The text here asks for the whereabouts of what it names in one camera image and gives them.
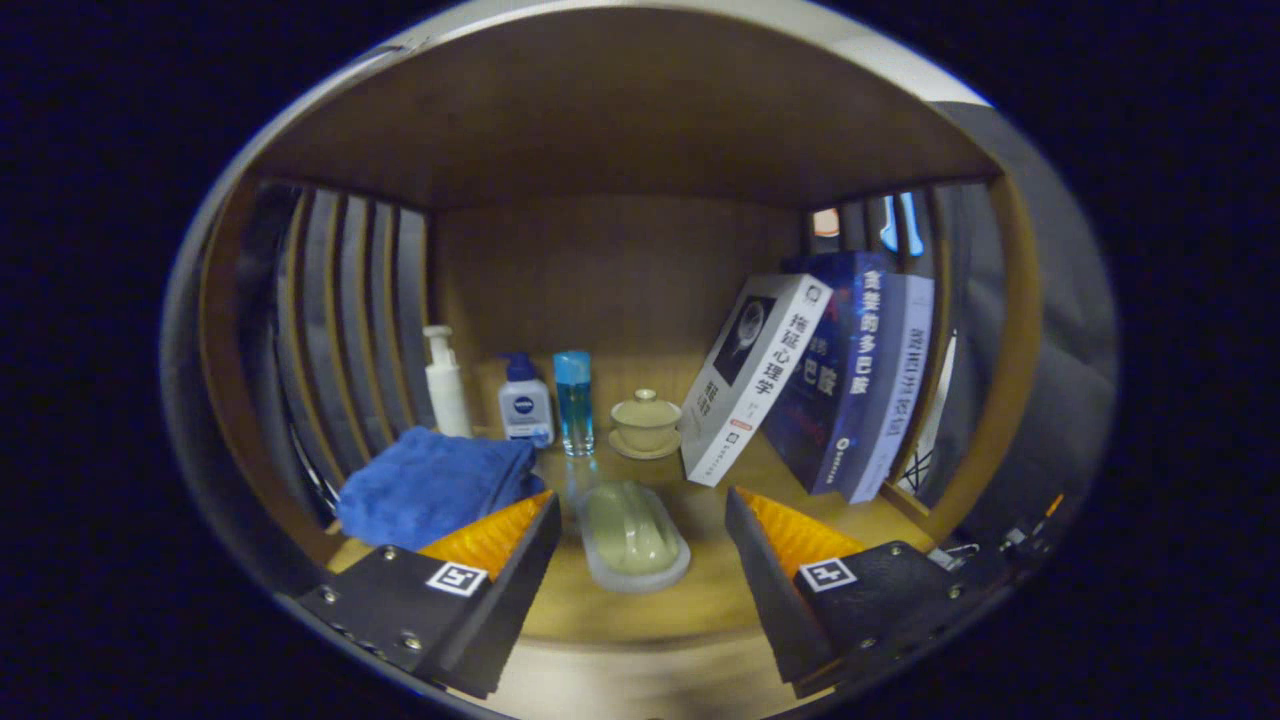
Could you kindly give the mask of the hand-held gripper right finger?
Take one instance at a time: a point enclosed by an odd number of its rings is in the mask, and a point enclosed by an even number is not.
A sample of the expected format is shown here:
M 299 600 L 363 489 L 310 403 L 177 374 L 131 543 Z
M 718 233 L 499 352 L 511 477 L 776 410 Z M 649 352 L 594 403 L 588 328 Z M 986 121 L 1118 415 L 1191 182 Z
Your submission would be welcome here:
M 911 544 L 874 547 L 735 487 L 724 524 L 781 679 L 800 698 L 872 687 L 960 630 L 986 588 Z

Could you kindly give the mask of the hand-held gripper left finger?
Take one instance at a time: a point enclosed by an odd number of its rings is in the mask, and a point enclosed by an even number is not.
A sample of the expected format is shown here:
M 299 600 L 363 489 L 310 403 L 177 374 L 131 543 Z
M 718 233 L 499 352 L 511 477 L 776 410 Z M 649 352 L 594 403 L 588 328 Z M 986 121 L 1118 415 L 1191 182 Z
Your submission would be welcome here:
M 403 675 L 485 698 L 497 691 L 559 543 L 559 505 L 547 489 L 424 550 L 379 546 L 296 606 Z

